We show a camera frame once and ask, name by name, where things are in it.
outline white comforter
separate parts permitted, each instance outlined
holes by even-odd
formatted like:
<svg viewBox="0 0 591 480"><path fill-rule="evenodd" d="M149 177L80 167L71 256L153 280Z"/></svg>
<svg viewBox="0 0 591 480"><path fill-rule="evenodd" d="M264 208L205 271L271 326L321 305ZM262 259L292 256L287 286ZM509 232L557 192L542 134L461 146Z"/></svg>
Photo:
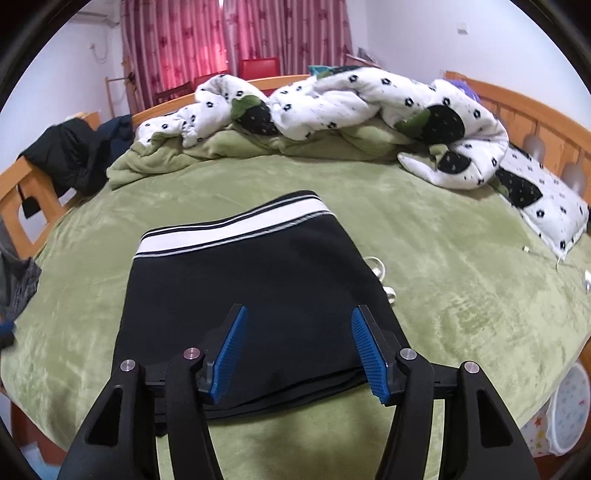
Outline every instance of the white comforter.
<svg viewBox="0 0 591 480"><path fill-rule="evenodd" d="M446 82L431 85L376 68L343 67L309 77L270 97L227 74L197 87L196 103L138 127L149 144L154 133L182 136L188 148L232 121L260 135L283 134L305 141L314 132L359 125L379 114L391 128L430 147L435 168L420 156L401 153L410 172L435 185L473 189L499 167L509 139L502 124L479 103Z"/></svg>

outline purple object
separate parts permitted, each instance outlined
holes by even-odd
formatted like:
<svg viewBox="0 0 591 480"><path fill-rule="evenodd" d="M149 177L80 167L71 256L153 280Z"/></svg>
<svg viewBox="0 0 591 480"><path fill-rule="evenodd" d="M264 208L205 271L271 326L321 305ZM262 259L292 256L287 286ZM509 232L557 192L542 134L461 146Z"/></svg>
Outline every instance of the purple object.
<svg viewBox="0 0 591 480"><path fill-rule="evenodd" d="M466 82L464 82L464 80L447 80L446 82L451 83L454 87L459 88L462 92L464 92L466 95L468 95L468 97L470 97L472 100L477 101L478 103L480 103L480 97L476 94L476 92L474 90L472 90L470 88L470 85L468 85Z"/></svg>

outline red chair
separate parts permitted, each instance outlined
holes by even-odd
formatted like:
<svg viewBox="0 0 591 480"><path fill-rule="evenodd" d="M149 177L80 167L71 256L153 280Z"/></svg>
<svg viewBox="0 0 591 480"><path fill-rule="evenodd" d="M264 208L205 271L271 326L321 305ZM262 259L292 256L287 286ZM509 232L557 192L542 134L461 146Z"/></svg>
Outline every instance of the red chair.
<svg viewBox="0 0 591 480"><path fill-rule="evenodd" d="M230 73L230 72L228 72L227 70L222 70L221 72L208 73L207 75L201 75L200 77L195 77L195 79L193 80L193 84L195 85L195 88L197 88L202 83L205 83L210 78L215 77L216 75L220 75L221 73Z"/></svg>
<svg viewBox="0 0 591 480"><path fill-rule="evenodd" d="M267 77L278 77L279 59L271 57L270 59L241 60L240 78L244 80L263 79Z"/></svg>

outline metal screw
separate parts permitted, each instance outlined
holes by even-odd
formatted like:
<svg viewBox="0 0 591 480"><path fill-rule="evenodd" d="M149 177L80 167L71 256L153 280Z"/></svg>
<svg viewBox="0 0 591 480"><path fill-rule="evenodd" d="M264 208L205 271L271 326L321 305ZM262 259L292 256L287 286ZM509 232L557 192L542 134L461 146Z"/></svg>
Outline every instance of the metal screw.
<svg viewBox="0 0 591 480"><path fill-rule="evenodd" d="M464 368L469 374L477 374L480 371L480 367L476 362L466 362Z"/></svg>
<svg viewBox="0 0 591 480"><path fill-rule="evenodd" d="M417 353L412 348L403 348L400 350L400 356L405 360L414 360L417 357Z"/></svg>
<svg viewBox="0 0 591 480"><path fill-rule="evenodd" d="M131 372L135 368L135 360L123 360L120 369L124 372Z"/></svg>
<svg viewBox="0 0 591 480"><path fill-rule="evenodd" d="M201 355L199 348L195 348L194 346L187 348L183 352L183 357L185 357L187 360L195 360L199 355Z"/></svg>

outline black shorts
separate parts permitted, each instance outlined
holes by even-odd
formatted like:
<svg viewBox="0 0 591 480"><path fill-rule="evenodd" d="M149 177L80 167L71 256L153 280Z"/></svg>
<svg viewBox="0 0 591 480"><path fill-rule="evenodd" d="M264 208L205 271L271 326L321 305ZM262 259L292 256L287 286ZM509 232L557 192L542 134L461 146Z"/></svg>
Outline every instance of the black shorts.
<svg viewBox="0 0 591 480"><path fill-rule="evenodd" d="M224 220L146 233L113 367L167 362L198 346L234 303L248 309L248 332L228 393L206 407L211 419L300 406L364 383L350 325L359 304L406 343L334 214L315 193L295 192Z"/></svg>

